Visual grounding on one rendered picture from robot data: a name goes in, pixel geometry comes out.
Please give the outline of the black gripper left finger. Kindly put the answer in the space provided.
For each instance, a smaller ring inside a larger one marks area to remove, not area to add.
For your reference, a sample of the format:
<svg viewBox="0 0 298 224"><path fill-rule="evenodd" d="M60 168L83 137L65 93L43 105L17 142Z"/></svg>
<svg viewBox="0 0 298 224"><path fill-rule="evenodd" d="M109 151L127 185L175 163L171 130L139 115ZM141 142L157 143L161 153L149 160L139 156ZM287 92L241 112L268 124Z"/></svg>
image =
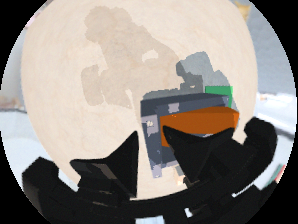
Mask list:
<svg viewBox="0 0 298 224"><path fill-rule="evenodd" d="M69 164L78 176L116 181L130 198L137 198L138 149L140 139L138 131L134 131L104 159L73 159Z"/></svg>

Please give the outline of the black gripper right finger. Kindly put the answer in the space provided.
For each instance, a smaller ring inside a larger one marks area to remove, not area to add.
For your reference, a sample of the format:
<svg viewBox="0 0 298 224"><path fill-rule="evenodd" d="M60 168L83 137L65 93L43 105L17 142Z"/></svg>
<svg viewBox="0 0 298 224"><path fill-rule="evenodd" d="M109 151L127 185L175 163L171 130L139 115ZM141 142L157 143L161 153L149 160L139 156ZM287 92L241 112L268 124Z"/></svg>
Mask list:
<svg viewBox="0 0 298 224"><path fill-rule="evenodd" d="M210 151L218 145L225 143L233 137L234 128L225 128L216 132L212 136L198 137L180 131L180 129L170 128L169 125L162 125L166 143L172 149L177 163L180 164L182 172L190 185L201 181L198 175L204 169L206 160L209 159Z"/></svg>

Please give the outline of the orange l-shaped part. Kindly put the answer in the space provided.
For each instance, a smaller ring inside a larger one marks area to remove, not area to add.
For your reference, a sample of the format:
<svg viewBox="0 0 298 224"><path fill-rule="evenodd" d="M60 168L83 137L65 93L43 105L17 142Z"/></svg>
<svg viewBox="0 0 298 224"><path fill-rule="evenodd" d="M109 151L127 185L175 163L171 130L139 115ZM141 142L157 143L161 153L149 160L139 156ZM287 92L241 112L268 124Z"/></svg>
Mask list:
<svg viewBox="0 0 298 224"><path fill-rule="evenodd" d="M166 143L162 125L169 125L170 128L180 129L185 133L218 133L233 127L237 128L238 115L241 113L233 111L230 107L208 107L197 109L197 111L177 113L177 115L160 117L161 137L164 147L169 147Z"/></svg>

